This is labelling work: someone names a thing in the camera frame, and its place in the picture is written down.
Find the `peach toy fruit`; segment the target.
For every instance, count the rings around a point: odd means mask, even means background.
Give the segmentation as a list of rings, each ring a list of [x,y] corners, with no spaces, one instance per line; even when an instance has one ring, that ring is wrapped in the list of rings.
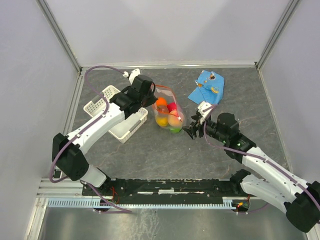
[[[181,128],[183,124],[180,118],[175,114],[169,114],[167,116],[167,122],[171,127],[174,127],[174,128]]]

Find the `green watermelon toy ball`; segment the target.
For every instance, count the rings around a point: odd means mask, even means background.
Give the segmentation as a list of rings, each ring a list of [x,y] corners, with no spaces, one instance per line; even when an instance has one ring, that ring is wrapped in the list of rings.
[[[181,128],[180,127],[170,127],[169,130],[172,133],[179,133],[181,131]]]

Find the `orange toy fruit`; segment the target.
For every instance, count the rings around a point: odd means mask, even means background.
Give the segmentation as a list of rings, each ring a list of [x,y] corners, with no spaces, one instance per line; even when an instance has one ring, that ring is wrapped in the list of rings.
[[[156,104],[156,107],[161,107],[161,106],[165,106],[166,107],[168,105],[167,104],[167,100],[164,97],[159,97],[156,100],[155,104]]]

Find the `red apple toy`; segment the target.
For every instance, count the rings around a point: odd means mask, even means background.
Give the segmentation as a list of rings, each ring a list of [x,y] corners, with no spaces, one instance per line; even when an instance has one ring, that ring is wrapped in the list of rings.
[[[166,107],[167,107],[169,112],[177,110],[177,104],[175,102],[169,103]]]

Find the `clear zip bag orange zipper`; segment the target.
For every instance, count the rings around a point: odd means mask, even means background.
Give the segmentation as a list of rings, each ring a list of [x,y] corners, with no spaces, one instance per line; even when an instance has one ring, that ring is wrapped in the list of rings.
[[[157,125],[171,133],[179,133],[186,124],[186,117],[173,90],[156,84],[154,96],[157,100],[152,105],[152,110]]]

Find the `yellow lemon toy fruit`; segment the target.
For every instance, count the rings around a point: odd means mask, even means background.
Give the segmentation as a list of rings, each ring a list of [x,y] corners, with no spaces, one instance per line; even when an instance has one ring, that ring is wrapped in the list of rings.
[[[163,128],[168,125],[168,118],[167,117],[156,116],[155,121],[160,127],[163,127]]]

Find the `white perforated plastic basket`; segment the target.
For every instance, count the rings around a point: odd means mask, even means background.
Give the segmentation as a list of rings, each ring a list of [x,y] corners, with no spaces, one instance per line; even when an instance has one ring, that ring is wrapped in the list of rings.
[[[101,93],[104,94],[104,97],[110,101],[110,99],[117,93],[118,90],[113,85],[107,86]],[[103,110],[106,108],[105,101],[98,95],[96,95],[91,101],[89,101],[84,107],[83,110],[91,117],[95,118],[102,114]],[[146,108],[140,108],[136,113],[132,114],[126,120],[120,122],[119,124],[113,126],[108,133],[117,139],[120,143],[124,144],[147,120],[148,110]],[[93,133],[94,127],[101,127],[101,124],[95,124],[91,126],[86,133]],[[94,138],[90,137],[90,141],[95,143],[99,140],[105,133],[94,133]]]

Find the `brown kiwi toy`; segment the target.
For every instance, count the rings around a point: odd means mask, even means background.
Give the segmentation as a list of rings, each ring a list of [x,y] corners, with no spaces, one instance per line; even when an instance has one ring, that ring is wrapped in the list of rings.
[[[170,113],[166,106],[159,106],[156,109],[159,115],[168,115]]]

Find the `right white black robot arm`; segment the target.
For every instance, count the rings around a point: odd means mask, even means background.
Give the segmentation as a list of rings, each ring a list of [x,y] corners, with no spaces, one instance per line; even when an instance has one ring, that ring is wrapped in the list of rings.
[[[312,183],[294,175],[267,156],[252,140],[239,130],[234,114],[221,113],[217,121],[208,114],[197,112],[194,120],[182,129],[192,138],[211,137],[221,143],[226,154],[258,173],[259,181],[248,174],[229,183],[236,196],[244,192],[254,195],[283,212],[298,230],[308,233],[320,222],[320,183]]]

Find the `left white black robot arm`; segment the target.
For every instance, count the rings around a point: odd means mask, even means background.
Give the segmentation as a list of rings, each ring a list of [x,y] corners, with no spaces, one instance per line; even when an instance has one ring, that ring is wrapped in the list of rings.
[[[89,149],[109,130],[148,107],[157,100],[156,85],[150,77],[138,74],[130,85],[106,100],[101,113],[91,118],[78,129],[67,135],[58,133],[52,143],[53,171],[58,167],[72,181],[83,181],[93,186],[99,195],[111,189],[109,177],[86,160]]]

